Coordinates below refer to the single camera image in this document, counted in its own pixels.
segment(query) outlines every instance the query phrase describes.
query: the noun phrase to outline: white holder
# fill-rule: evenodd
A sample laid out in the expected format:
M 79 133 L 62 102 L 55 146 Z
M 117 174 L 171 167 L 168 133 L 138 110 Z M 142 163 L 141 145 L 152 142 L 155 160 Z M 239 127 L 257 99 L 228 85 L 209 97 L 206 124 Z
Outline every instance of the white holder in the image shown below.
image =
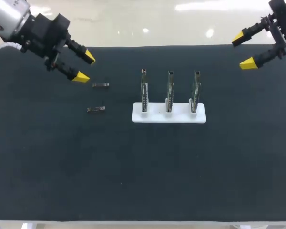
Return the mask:
M 197 112 L 191 112 L 191 103 L 173 103 L 172 112 L 166 112 L 165 103 L 148 103 L 142 112 L 142 103 L 133 104 L 134 123 L 206 123 L 204 104 L 198 104 Z

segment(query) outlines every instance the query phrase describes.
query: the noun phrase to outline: metal bracket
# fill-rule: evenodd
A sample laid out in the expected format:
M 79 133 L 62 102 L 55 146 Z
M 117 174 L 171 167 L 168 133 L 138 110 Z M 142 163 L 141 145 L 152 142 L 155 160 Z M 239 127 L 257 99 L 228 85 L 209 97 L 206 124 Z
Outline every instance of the metal bracket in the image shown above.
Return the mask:
M 200 71 L 195 71 L 195 78 L 194 78 L 194 83 L 192 87 L 192 97 L 190 99 L 192 113 L 197 112 L 200 92 L 201 92 Z
M 146 69 L 141 70 L 141 100 L 142 100 L 142 112 L 147 112 L 148 82 L 146 76 Z
M 168 84 L 167 84 L 167 100 L 166 100 L 166 112 L 171 113 L 174 102 L 174 73 L 168 72 Z

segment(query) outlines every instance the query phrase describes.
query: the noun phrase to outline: metal clip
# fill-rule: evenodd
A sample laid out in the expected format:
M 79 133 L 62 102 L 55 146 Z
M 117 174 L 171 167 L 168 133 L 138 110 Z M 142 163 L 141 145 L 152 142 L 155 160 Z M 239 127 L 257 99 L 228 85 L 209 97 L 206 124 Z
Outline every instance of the metal clip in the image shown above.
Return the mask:
M 166 100 L 166 112 L 172 112 L 174 102 L 174 73 L 173 71 L 168 72 L 168 84 L 167 84 L 167 100 Z
M 97 113 L 97 112 L 102 112 L 105 111 L 105 106 L 99 106 L 95 108 L 88 107 L 87 108 L 87 113 Z
M 200 92 L 201 92 L 200 71 L 195 71 L 195 78 L 194 78 L 194 83 L 192 87 L 192 97 L 190 99 L 192 113 L 197 112 Z
M 109 83 L 93 83 L 92 87 L 103 87 L 103 88 L 108 88 Z
M 141 100 L 142 100 L 142 112 L 147 112 L 148 82 L 146 76 L 146 69 L 141 70 Z

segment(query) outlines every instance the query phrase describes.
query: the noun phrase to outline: robotic arm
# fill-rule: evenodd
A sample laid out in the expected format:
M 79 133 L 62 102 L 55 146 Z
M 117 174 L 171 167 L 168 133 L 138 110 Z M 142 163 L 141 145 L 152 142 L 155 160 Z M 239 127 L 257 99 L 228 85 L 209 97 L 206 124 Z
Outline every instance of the robotic arm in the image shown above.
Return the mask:
M 271 0 L 269 5 L 273 14 L 262 18 L 261 23 L 256 23 L 250 28 L 243 29 L 232 41 L 232 44 L 236 47 L 250 40 L 252 36 L 258 34 L 263 29 L 271 32 L 276 43 L 273 45 L 273 49 L 260 55 L 255 55 L 240 63 L 242 69 L 257 69 L 276 57 L 282 59 L 286 55 L 286 4 L 284 0 Z
M 68 67 L 59 57 L 63 46 L 67 45 L 88 64 L 95 62 L 85 46 L 71 40 L 69 24 L 70 21 L 60 14 L 52 21 L 42 14 L 34 17 L 26 0 L 0 0 L 0 37 L 4 42 L 17 43 L 22 46 L 21 52 L 30 50 L 44 58 L 48 71 L 57 69 L 69 80 L 85 83 L 89 77 Z

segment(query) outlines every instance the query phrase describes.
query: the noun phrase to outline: black table surface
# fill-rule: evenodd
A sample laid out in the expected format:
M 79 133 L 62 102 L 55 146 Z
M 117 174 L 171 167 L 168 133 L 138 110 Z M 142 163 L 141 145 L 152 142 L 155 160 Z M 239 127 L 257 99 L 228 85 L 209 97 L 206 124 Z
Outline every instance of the black table surface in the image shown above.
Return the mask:
M 268 48 L 90 48 L 93 66 L 64 50 L 86 84 L 0 51 L 0 220 L 286 221 L 286 57 L 239 68 Z M 150 102 L 169 70 L 187 102 L 200 70 L 206 123 L 133 123 L 142 68 Z

